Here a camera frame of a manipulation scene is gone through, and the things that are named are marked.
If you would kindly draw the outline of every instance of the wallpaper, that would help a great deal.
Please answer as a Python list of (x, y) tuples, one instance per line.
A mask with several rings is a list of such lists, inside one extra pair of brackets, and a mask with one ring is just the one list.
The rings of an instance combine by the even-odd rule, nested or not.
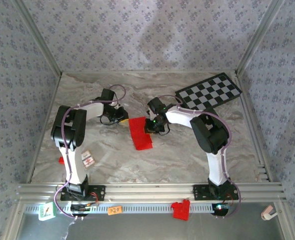
[(295, 0), (285, 0), (242, 83), (295, 219)]
[(0, 1), (0, 236), (24, 183), (57, 78), (10, 0)]
[(61, 71), (236, 69), (271, 0), (25, 0)]

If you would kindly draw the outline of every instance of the checkerboard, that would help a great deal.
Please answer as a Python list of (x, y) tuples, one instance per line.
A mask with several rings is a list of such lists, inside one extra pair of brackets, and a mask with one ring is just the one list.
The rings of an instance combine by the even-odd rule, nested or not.
[(192, 110), (208, 110), (240, 96), (242, 91), (223, 72), (175, 92), (182, 107)]

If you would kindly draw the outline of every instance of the gray marble table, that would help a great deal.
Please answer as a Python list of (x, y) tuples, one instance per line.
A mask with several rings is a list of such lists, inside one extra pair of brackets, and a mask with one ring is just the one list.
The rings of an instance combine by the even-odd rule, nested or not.
[[(101, 95), (103, 88), (122, 84), (127, 95), (121, 104), (130, 118), (147, 116), (147, 102), (152, 98), (174, 94), (193, 83), (212, 77), (217, 72), (202, 73), (78, 73), (63, 74), (59, 83), (46, 131), (37, 156), (33, 183), (62, 182), (66, 172), (58, 163), (60, 152), (50, 138), (53, 121), (60, 105), (74, 106)], [(117, 96), (121, 88), (113, 89)], [(164, 103), (176, 103), (164, 98)], [(227, 167), (231, 178), (238, 182), (258, 179), (257, 160), (254, 155), (240, 99), (215, 108), (232, 131), (232, 143), (227, 149)], [(81, 148), (90, 150), (95, 165), (87, 169), (91, 183), (166, 183), (206, 182), (209, 166), (205, 152), (199, 147), (192, 129), (170, 125), (168, 135), (152, 135), (153, 148), (137, 151), (129, 127), (105, 126), (99, 119), (86, 124), (85, 140)]]

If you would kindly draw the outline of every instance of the small red piece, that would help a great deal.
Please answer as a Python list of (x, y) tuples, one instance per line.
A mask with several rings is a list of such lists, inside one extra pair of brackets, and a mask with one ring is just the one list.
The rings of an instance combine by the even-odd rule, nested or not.
[(174, 208), (173, 218), (181, 219), (184, 221), (189, 220), (190, 201), (184, 199), (183, 202), (172, 203), (171, 208)]
[(152, 139), (144, 132), (146, 117), (130, 118), (128, 120), (129, 130), (136, 150), (151, 149)]
[(62, 156), (60, 156), (60, 158), (58, 159), (58, 163), (64, 165), (64, 159)]

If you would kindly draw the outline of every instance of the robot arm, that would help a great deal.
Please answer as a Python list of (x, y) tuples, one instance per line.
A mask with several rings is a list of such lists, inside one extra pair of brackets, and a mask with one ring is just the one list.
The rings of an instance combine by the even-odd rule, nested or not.
[(223, 173), (222, 155), (224, 157), (225, 169), (227, 169), (227, 166), (225, 159), (226, 151), (224, 150), (221, 153), (221, 149), (227, 144), (229, 138), (229, 133), (224, 125), (209, 115), (194, 113), (190, 109), (184, 109), (174, 104), (165, 106), (157, 97), (152, 99), (148, 106), (150, 119), (146, 120), (145, 132), (164, 132), (164, 125), (168, 123), (181, 124), (192, 128), (199, 146), (207, 155), (209, 184), (215, 186), (223, 185), (227, 179)]
[[(94, 101), (112, 101), (114, 96), (114, 91), (103, 89), (101, 96), (94, 99)], [(82, 149), (79, 146), (81, 146), (85, 138), (86, 122), (95, 117), (105, 116), (109, 119), (110, 123), (113, 124), (128, 119), (129, 115), (119, 104), (112, 106), (108, 103), (101, 102), (72, 109), (64, 122), (64, 133), (68, 146), (68, 162), (64, 140), (62, 138), (61, 125), (63, 116), (69, 108), (69, 106), (64, 105), (58, 108), (51, 130), (51, 138), (63, 156), (67, 181), (70, 178), (71, 169), (71, 179), (66, 187), (67, 191), (85, 197), (89, 183), (82, 162)]]

